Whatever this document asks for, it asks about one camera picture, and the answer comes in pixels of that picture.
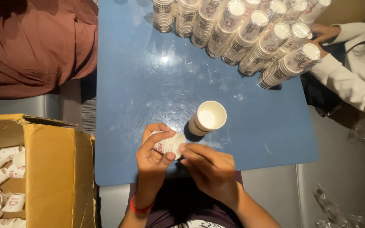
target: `blue table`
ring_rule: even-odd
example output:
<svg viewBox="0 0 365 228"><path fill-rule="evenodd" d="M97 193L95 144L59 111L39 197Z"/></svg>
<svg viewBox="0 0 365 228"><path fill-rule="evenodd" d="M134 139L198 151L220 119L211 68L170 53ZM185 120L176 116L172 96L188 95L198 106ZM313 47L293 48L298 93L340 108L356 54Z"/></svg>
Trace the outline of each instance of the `blue table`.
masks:
<svg viewBox="0 0 365 228"><path fill-rule="evenodd" d="M145 126L183 132L198 106L220 102L226 124L200 143L234 156L237 170L312 162L318 150L301 81L280 90L258 85L237 66L212 59L188 38L151 26L150 0L99 5L95 179L100 186L136 180L135 152ZM187 175L176 161L168 177Z"/></svg>

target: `brown shirt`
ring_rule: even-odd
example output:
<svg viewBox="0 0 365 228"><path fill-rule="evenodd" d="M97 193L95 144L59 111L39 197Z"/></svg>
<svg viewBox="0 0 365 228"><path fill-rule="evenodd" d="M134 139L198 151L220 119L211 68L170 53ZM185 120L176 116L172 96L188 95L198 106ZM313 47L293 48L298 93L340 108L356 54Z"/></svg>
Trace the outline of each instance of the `brown shirt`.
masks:
<svg viewBox="0 0 365 228"><path fill-rule="evenodd" d="M0 0L0 99L42 95L92 72L97 15L92 0Z"/></svg>

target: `cardboard box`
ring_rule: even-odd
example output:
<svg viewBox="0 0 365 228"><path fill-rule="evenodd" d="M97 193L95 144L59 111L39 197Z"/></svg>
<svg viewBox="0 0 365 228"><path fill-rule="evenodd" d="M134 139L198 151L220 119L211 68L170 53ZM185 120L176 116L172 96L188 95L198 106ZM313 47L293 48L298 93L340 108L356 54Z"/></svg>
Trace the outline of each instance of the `cardboard box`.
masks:
<svg viewBox="0 0 365 228"><path fill-rule="evenodd" d="M27 228L94 228L94 137L71 123L24 114L0 115L0 148L24 145L25 179L11 178L2 191L25 193Z"/></svg>

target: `red bracelet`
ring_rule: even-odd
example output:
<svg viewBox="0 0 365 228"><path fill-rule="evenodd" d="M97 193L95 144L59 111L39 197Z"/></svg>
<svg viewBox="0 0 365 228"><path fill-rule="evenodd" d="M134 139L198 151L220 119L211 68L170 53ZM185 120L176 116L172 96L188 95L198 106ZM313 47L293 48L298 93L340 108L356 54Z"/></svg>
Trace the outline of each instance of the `red bracelet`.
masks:
<svg viewBox="0 0 365 228"><path fill-rule="evenodd" d="M153 202L152 202L152 204L150 204L148 207L146 207L144 209L137 209L133 205L133 200L134 199L135 199L135 195L132 197L131 202L129 204L130 209L133 210L136 213L141 213L141 214L144 214L144 215L147 213L148 210L150 210L153 207L153 205L155 204L155 201L156 201L156 199L154 199Z"/></svg>

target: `white long-sleeve shirt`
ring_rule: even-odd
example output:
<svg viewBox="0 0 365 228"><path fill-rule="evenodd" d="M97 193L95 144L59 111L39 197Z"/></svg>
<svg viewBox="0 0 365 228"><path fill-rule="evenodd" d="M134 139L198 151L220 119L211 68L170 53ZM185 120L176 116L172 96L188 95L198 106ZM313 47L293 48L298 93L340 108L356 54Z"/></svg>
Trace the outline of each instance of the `white long-sleeve shirt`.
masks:
<svg viewBox="0 0 365 228"><path fill-rule="evenodd" d="M345 66L328 54L311 73L342 100L365 112L365 43L360 44L365 42L365 23L338 26L341 32L333 43L348 41Z"/></svg>

